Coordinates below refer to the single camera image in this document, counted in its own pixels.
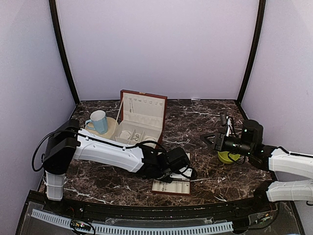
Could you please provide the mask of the brown leather jewelry box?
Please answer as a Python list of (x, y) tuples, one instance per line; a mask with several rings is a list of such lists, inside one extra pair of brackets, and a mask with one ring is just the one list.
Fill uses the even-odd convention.
[(121, 122), (111, 140), (135, 145), (142, 141), (162, 142), (167, 97), (121, 90)]

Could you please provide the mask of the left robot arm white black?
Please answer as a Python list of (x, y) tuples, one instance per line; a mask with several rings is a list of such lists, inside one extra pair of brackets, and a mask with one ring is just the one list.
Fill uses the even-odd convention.
[(76, 119), (66, 121), (43, 137), (33, 153), (34, 157), (44, 142), (46, 148), (41, 156), (42, 165), (32, 169), (35, 172), (45, 171), (46, 196), (50, 206), (58, 213), (66, 213), (69, 209), (63, 192), (66, 173), (73, 159), (115, 166), (165, 183), (180, 177), (190, 180), (197, 176), (181, 147), (166, 150), (157, 141), (148, 139), (133, 145), (116, 142), (80, 128)]

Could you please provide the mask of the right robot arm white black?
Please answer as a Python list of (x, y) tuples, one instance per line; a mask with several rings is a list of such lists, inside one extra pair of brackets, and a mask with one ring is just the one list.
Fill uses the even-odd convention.
[(257, 169), (305, 177), (302, 181), (262, 182), (250, 200), (249, 207), (253, 212), (261, 212), (268, 202), (305, 201), (308, 206), (312, 206), (313, 156), (263, 144), (263, 126), (257, 121), (244, 120), (240, 137), (214, 132), (203, 134), (200, 139), (218, 152), (247, 157), (248, 162)]

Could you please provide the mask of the beige jewelry tray insert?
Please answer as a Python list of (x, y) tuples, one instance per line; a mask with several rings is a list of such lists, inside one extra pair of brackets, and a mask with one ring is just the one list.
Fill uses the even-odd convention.
[(172, 173), (170, 178), (171, 183), (154, 180), (152, 184), (152, 193), (167, 194), (167, 195), (191, 195), (190, 179), (180, 174)]

